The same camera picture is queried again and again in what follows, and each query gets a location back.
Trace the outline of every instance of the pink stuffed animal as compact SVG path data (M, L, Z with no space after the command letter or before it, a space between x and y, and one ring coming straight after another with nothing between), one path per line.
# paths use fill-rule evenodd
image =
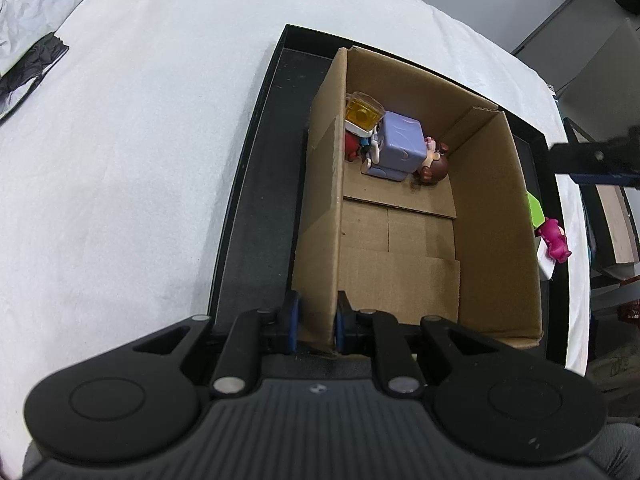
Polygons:
M538 234L545 241L546 254L557 260L559 264L564 264L571 256L571 251L566 243L564 230L558 225L558 220L545 217L545 222L538 228Z

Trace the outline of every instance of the person's leg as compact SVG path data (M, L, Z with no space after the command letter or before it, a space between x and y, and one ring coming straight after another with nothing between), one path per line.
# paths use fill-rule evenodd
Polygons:
M24 461L22 462L22 474L26 475L34 467L36 467L42 461L42 455L38 451L34 441L32 440L27 447L27 451L24 454Z
M640 479L640 428L609 424L587 455L616 480Z

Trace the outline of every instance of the gray pants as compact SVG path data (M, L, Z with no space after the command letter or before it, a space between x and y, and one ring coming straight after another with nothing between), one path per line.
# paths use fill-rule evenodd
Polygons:
M640 428L609 424L588 455L615 480L640 480Z

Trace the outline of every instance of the gray fabric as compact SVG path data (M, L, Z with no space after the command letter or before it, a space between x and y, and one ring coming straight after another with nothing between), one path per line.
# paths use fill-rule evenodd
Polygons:
M38 451L35 442L32 440L24 454L24 461L22 462L22 474L26 475L34 467L36 467L42 461L42 455Z
M0 76L42 37L58 30L82 0L0 0Z
M631 424L609 424L588 455L615 480L639 480L640 428Z

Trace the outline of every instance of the black tray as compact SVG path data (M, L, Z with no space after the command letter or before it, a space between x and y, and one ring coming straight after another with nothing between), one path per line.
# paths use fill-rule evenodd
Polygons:
M258 94L226 208L209 300L209 314L217 324L232 322L244 310L279 306L290 289L309 108L338 49L354 45L436 73L368 45L285 26ZM527 189L540 200L546 215L564 225L543 134L505 112ZM540 289L545 335L531 352L564 365L569 323L567 265L556 265L553 280L541 282Z

